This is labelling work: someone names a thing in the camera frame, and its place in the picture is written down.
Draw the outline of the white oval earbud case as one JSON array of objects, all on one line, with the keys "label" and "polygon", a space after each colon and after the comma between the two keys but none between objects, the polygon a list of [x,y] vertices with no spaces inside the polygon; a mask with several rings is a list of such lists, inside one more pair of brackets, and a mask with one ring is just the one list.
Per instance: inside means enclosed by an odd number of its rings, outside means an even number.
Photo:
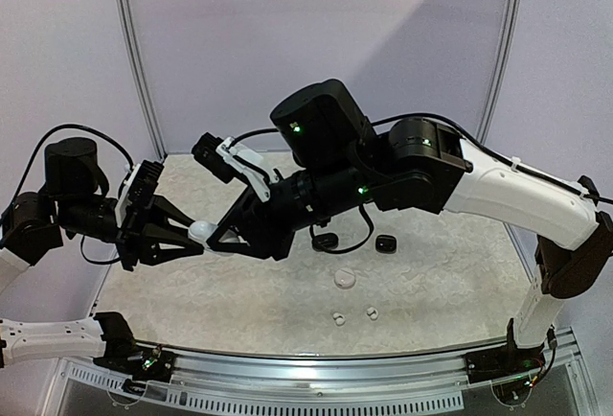
[{"label": "white oval earbud case", "polygon": [[[188,228],[188,237],[190,240],[196,243],[200,243],[204,247],[204,250],[209,253],[216,254],[219,256],[230,256],[231,252],[213,250],[210,246],[208,246],[207,240],[214,234],[216,230],[216,224],[206,220],[196,220]],[[221,238],[221,242],[240,243],[240,239],[234,231],[226,231]]]}]

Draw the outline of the black oval earbud case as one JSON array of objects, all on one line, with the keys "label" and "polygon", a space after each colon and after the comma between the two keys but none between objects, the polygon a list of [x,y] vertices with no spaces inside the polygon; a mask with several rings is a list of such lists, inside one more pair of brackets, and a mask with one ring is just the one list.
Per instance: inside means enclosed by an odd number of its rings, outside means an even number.
[{"label": "black oval earbud case", "polygon": [[311,247],[315,251],[335,250],[339,245],[339,238],[335,233],[315,235],[311,239]]}]

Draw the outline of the pink round earbud case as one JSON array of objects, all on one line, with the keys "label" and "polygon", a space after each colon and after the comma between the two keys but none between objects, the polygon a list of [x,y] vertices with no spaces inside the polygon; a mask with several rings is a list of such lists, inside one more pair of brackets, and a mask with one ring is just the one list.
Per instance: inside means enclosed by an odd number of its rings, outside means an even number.
[{"label": "pink round earbud case", "polygon": [[356,276],[350,268],[342,267],[335,271],[333,280],[339,289],[352,289],[356,283]]}]

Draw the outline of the white stem earbud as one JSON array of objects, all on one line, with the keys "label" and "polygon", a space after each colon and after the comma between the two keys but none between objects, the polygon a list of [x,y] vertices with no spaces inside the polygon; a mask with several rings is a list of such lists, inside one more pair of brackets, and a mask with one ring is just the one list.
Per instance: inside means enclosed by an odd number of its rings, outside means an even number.
[{"label": "white stem earbud", "polygon": [[378,319],[378,311],[377,311],[377,309],[376,309],[376,308],[374,308],[374,307],[369,307],[369,308],[366,310],[366,314],[368,315],[368,317],[369,317],[371,320],[377,320],[377,319]]}]

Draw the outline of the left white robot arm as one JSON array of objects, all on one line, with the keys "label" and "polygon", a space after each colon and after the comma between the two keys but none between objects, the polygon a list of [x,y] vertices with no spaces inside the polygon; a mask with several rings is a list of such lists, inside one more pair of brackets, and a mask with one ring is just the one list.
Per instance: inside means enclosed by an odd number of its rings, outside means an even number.
[{"label": "left white robot arm", "polygon": [[[132,167],[119,197],[109,194],[90,138],[49,145],[44,168],[42,187],[18,194],[1,215],[2,288],[76,236],[114,245],[126,270],[203,253],[190,233],[195,221],[156,193],[162,164]],[[169,371],[173,361],[162,346],[139,346],[117,312],[67,322],[2,321],[2,366],[63,357],[91,358],[100,367],[143,376]]]}]

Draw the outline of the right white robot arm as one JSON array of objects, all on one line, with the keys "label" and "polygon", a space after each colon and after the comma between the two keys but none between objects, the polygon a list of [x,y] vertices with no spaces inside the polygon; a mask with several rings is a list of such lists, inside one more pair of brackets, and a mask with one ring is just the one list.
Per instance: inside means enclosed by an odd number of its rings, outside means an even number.
[{"label": "right white robot arm", "polygon": [[516,373],[540,346],[566,299],[587,291],[612,253],[612,219],[588,177],[568,182],[481,146],[438,115],[396,116],[376,132],[345,84],[330,79],[271,112],[299,171],[263,164],[241,138],[216,142],[212,173],[246,185],[208,237],[216,252],[284,259],[294,234],[352,208],[416,208],[499,220],[537,235],[539,271],[495,365]]}]

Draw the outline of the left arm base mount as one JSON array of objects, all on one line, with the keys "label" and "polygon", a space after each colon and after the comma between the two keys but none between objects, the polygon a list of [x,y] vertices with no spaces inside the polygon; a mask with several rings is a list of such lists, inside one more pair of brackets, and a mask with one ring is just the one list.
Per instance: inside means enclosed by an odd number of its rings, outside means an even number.
[{"label": "left arm base mount", "polygon": [[126,320],[118,312],[99,312],[93,319],[102,328],[104,350],[93,362],[111,371],[129,375],[134,381],[170,382],[177,354],[163,344],[137,344]]}]

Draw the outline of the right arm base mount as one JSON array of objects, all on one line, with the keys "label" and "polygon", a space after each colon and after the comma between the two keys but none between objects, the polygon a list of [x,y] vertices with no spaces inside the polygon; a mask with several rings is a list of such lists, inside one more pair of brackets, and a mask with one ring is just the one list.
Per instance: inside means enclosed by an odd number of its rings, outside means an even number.
[{"label": "right arm base mount", "polygon": [[502,346],[476,351],[464,355],[468,382],[476,383],[492,381],[511,375],[528,373],[538,369],[538,373],[528,386],[533,386],[542,380],[553,367],[556,358],[556,331],[553,325],[547,331],[547,344],[552,351],[552,357],[546,361],[544,343],[532,348],[520,348],[514,338],[514,320],[507,325],[506,341]]}]

